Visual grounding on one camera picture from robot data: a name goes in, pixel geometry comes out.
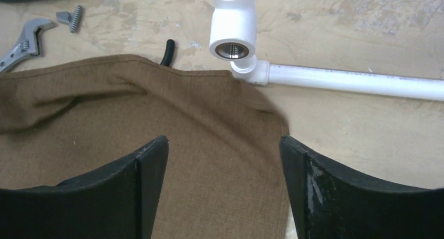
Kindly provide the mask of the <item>brown cloth napkin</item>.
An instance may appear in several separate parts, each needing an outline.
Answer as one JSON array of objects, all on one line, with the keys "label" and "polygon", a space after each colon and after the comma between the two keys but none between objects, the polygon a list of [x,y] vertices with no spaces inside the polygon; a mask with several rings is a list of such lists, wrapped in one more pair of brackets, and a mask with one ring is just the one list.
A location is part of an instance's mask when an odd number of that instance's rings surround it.
[{"label": "brown cloth napkin", "polygon": [[1,75],[1,190],[55,186],[168,139],[150,238],[283,238],[287,133],[228,71],[117,55]]}]

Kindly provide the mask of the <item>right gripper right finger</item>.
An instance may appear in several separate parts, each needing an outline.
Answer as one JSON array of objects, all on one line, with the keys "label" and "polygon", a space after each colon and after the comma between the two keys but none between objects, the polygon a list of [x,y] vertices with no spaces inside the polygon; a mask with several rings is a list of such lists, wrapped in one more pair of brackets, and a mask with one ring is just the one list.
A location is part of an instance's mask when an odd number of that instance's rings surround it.
[{"label": "right gripper right finger", "polygon": [[443,189],[364,174],[291,136],[279,147],[299,238],[443,238]]}]

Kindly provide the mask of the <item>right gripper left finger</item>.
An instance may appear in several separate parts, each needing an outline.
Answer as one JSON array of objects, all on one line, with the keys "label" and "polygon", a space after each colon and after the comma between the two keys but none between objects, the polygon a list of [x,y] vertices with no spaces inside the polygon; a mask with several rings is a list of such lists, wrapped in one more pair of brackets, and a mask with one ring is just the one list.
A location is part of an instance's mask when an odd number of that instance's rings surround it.
[{"label": "right gripper left finger", "polygon": [[158,136],[55,186],[1,190],[1,238],[150,238],[168,162]]}]

